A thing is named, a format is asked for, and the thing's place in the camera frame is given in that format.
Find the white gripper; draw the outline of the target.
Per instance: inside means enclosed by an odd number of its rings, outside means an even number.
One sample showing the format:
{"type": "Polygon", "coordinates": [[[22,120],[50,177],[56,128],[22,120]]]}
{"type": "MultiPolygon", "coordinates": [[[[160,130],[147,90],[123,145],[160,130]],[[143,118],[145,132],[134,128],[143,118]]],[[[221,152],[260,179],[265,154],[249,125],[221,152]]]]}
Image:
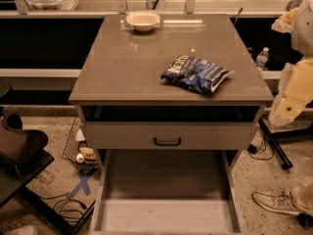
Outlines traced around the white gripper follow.
{"type": "MultiPolygon", "coordinates": [[[[271,28],[280,33],[291,33],[296,13],[297,8],[285,12],[271,28]]],[[[268,117],[277,126],[294,122],[313,100],[313,58],[304,57],[295,65],[286,63],[280,82],[282,95],[275,97],[268,117]]]]}

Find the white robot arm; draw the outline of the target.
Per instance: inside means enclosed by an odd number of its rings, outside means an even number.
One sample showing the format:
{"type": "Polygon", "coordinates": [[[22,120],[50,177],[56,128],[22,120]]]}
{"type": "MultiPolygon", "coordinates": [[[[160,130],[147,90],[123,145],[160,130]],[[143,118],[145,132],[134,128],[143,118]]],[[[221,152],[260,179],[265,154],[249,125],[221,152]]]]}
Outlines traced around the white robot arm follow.
{"type": "Polygon", "coordinates": [[[269,121],[277,126],[293,122],[313,100],[313,0],[282,14],[272,28],[291,35],[291,48],[303,55],[295,65],[285,64],[269,121]]]}

